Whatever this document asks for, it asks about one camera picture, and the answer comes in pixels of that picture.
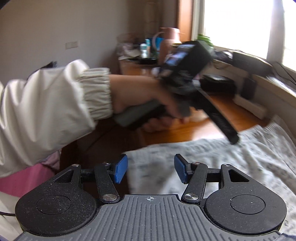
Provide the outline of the person's left hand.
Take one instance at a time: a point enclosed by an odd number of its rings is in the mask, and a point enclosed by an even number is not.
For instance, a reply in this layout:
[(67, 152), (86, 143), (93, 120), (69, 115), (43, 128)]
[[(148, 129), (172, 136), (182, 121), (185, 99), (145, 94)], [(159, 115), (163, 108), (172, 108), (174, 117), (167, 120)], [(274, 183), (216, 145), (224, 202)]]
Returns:
[(191, 115), (191, 78), (109, 75), (114, 120), (121, 126), (161, 130)]

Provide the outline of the left forearm beige sleeve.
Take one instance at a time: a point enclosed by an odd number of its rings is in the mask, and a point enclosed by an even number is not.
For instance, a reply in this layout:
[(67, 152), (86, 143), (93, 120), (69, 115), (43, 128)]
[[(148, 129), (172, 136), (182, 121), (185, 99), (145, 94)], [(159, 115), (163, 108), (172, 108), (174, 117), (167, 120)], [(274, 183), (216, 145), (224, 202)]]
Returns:
[(33, 166), (112, 115), (108, 68), (82, 60), (1, 86), (1, 176)]

